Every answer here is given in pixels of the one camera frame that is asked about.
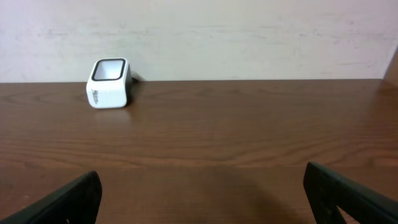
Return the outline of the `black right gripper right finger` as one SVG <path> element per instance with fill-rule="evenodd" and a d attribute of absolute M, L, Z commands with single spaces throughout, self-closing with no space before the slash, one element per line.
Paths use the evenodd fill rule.
<path fill-rule="evenodd" d="M 344 210 L 358 223 L 397 223 L 397 202 L 316 162 L 305 169 L 303 187 L 315 221 L 345 223 Z"/>

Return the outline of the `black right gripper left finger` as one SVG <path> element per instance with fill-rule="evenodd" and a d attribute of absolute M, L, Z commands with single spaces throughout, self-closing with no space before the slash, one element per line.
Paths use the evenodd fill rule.
<path fill-rule="evenodd" d="M 90 171 L 1 220 L 1 223 L 95 223 L 101 198 L 99 175 Z"/>

